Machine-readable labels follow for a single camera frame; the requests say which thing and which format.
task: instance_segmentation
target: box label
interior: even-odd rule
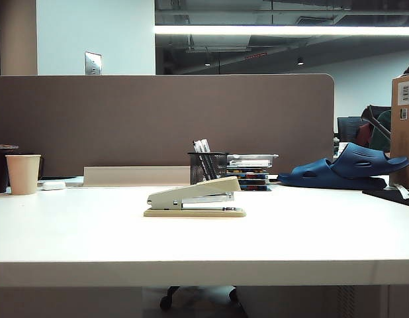
[[[398,99],[397,105],[409,105],[409,81],[404,81],[398,84]]]
[[[408,109],[407,108],[401,108],[400,109],[400,120],[405,121],[408,118]]]

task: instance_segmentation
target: exposed ceiling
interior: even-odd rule
[[[156,0],[157,25],[409,26],[409,0]],[[409,49],[404,37],[157,35],[165,74],[277,72]]]

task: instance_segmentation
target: beige stapler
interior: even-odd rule
[[[219,202],[234,199],[233,191],[240,191],[237,177],[219,178],[149,195],[152,207],[145,217],[244,217],[237,207],[188,207],[184,203]]]

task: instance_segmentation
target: desk surface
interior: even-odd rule
[[[409,207],[360,191],[236,192],[244,218],[143,217],[164,187],[0,195],[0,286],[409,284]]]

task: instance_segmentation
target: light switch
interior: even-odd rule
[[[101,75],[101,54],[85,53],[85,75]]]

